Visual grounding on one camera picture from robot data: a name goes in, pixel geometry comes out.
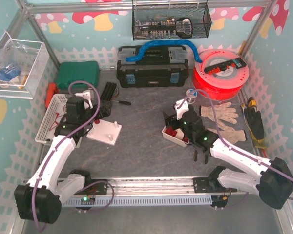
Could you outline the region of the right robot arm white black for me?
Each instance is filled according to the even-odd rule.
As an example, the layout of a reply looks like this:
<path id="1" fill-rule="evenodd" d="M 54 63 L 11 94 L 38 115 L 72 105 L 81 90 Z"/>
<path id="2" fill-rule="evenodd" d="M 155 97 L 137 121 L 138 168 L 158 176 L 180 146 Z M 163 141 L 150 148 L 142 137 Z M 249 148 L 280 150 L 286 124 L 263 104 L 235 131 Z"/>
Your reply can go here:
<path id="1" fill-rule="evenodd" d="M 225 140 L 203 125 L 193 108 L 182 114 L 163 113 L 166 128 L 179 129 L 191 145 L 233 165 L 239 172 L 217 166 L 209 175 L 214 189 L 234 188 L 260 197 L 268 206 L 280 210 L 293 192 L 293 175 L 286 162 L 251 154 Z"/>

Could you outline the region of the black aluminium extrusion bar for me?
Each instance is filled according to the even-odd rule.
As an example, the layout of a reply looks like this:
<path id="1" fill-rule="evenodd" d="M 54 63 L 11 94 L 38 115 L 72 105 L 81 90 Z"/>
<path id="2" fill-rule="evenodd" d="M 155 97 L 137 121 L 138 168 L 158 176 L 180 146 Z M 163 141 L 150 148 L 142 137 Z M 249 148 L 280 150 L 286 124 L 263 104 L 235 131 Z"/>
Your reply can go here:
<path id="1" fill-rule="evenodd" d="M 112 99 L 114 91 L 116 90 L 116 87 L 117 87 L 116 83 L 107 82 L 100 96 L 100 99 L 104 101 L 110 101 Z"/>

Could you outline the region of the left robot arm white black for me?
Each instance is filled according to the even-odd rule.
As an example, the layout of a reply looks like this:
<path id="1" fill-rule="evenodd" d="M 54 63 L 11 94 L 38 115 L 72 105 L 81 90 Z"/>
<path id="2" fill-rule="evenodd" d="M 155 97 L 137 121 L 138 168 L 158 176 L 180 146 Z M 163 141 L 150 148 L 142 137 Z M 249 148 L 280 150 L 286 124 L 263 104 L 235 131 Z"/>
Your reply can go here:
<path id="1" fill-rule="evenodd" d="M 73 195 L 88 189 L 110 185 L 107 180 L 92 180 L 90 172 L 75 169 L 59 181 L 59 175 L 69 155 L 87 131 L 98 110 L 85 108 L 89 103 L 81 96 L 71 96 L 66 103 L 66 114 L 55 130 L 51 147 L 35 174 L 24 185 L 18 185 L 14 198 L 19 217 L 39 224 L 53 224 L 62 205 Z"/>

